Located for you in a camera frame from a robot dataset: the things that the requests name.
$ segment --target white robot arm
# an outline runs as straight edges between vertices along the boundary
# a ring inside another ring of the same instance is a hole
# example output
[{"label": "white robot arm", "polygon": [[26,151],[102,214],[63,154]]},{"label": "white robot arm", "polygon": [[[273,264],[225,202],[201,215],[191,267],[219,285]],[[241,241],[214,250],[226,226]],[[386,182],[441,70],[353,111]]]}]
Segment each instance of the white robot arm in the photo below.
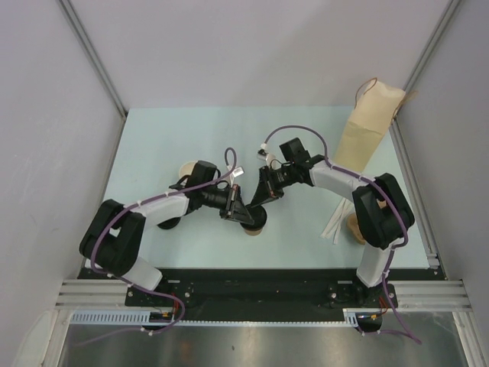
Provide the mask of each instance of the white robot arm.
[{"label": "white robot arm", "polygon": [[[182,216],[201,206],[219,209],[223,219],[242,225],[253,225],[255,221],[243,204],[239,185],[222,182],[225,187],[218,187],[219,183],[215,183],[198,190],[188,190],[212,181],[216,171],[214,164],[199,161],[192,174],[170,187],[172,190],[167,196],[127,211],[103,238],[96,253],[96,265],[109,274],[153,290],[160,283],[162,274],[138,256],[143,232],[148,228],[159,226],[162,229],[171,229],[179,223]],[[184,188],[185,193],[177,193]],[[80,243],[79,251],[83,256],[92,257],[102,231],[124,209],[123,204],[114,200],[102,203]]]},{"label": "white robot arm", "polygon": [[[298,138],[282,144],[280,150],[287,162],[277,169],[268,165],[260,168],[260,182],[251,207],[281,198],[283,188],[295,183],[321,187],[352,201],[360,231],[367,242],[357,277],[365,287],[379,285],[392,246],[403,241],[402,229],[391,208],[381,209],[378,206],[377,201],[384,199],[367,182],[332,169],[322,155],[310,157]],[[264,149],[258,152],[264,161],[267,161],[267,155]],[[383,174],[370,180],[389,196],[405,227],[411,227],[414,215],[396,179],[390,174]]]}]

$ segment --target aluminum frame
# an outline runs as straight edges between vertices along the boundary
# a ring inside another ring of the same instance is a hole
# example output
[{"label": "aluminum frame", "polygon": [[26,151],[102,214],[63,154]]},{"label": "aluminum frame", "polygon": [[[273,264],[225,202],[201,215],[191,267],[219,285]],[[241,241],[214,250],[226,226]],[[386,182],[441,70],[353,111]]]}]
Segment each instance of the aluminum frame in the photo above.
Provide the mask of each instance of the aluminum frame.
[{"label": "aluminum frame", "polygon": [[[83,24],[76,13],[75,8],[70,0],[57,0],[66,20],[73,29],[80,46],[86,52],[94,71],[101,80],[102,85],[111,97],[115,108],[123,119],[127,115],[122,101],[117,93],[107,70],[104,68],[95,48],[89,39],[88,34],[83,28]],[[429,41],[427,42],[420,58],[418,59],[413,72],[411,73],[404,89],[409,92],[413,90],[417,80],[420,78],[429,62],[431,56],[436,51],[436,47],[448,26],[452,23],[457,11],[460,9],[464,0],[451,0],[439,23],[436,25]],[[400,134],[397,121],[394,121],[391,129],[394,147],[400,159],[403,175],[406,179],[409,194],[414,202],[414,210],[421,225],[423,241],[426,243],[426,254],[430,266],[437,268],[440,266],[435,238],[432,234],[429,220],[424,209],[423,200],[419,193],[416,178],[413,174],[409,156],[406,152],[402,135]],[[465,355],[470,366],[486,366],[487,354],[480,343],[477,322],[471,310],[468,296],[461,281],[392,281],[396,286],[399,310],[401,312],[453,312],[455,322],[457,323],[458,333],[464,347]],[[56,367],[60,361],[63,351],[63,343],[66,332],[70,324],[71,317],[78,310],[94,310],[100,312],[105,310],[113,313],[137,312],[143,313],[153,310],[152,308],[126,307],[125,294],[127,285],[120,281],[113,280],[67,280],[61,287],[55,308],[58,315],[53,333],[50,338],[50,344],[45,355],[43,367]],[[345,322],[351,324],[351,313],[354,309],[345,309]]]}]

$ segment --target paper bag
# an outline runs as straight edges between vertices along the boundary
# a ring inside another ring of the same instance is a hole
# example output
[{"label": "paper bag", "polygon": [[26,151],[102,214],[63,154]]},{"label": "paper bag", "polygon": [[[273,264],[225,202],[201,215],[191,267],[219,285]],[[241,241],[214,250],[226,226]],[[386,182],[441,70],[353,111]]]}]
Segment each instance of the paper bag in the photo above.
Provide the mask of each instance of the paper bag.
[{"label": "paper bag", "polygon": [[403,104],[402,89],[373,78],[355,103],[336,150],[334,163],[362,172]]}]

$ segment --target table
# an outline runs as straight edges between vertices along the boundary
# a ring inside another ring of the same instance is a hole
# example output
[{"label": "table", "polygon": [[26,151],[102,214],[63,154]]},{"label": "table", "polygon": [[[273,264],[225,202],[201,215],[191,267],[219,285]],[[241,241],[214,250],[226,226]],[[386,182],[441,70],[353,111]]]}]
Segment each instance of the table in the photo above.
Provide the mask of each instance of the table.
[{"label": "table", "polygon": [[[224,150],[238,153],[245,174],[237,179],[245,203],[258,182],[256,158],[266,136],[281,125],[316,129],[334,152],[351,106],[230,107],[131,109],[105,192],[106,199],[133,203],[162,193],[178,180],[180,166],[204,160],[225,172]],[[319,139],[309,132],[287,129],[269,142],[281,159],[279,144],[299,137],[311,155],[323,154]],[[407,195],[393,143],[387,134],[365,169],[366,174],[393,174]],[[342,226],[337,245],[320,234],[340,197],[327,190],[296,184],[281,200],[265,205],[267,225],[258,236],[246,235],[219,211],[203,207],[183,217],[169,231],[157,227],[144,233],[140,256],[158,268],[356,268],[363,246]],[[397,251],[393,268],[428,268],[417,225],[410,242]]]}]

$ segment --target white wall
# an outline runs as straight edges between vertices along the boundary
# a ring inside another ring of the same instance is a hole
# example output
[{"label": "white wall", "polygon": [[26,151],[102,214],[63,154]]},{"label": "white wall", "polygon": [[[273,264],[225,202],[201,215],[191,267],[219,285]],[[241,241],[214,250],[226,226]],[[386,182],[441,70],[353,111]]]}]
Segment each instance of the white wall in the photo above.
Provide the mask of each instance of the white wall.
[{"label": "white wall", "polygon": [[54,0],[0,11],[0,365],[81,263],[121,120]]},{"label": "white wall", "polygon": [[489,341],[489,2],[467,0],[400,114],[442,260]]},{"label": "white wall", "polygon": [[130,107],[352,105],[402,86],[448,0],[73,0]]}]

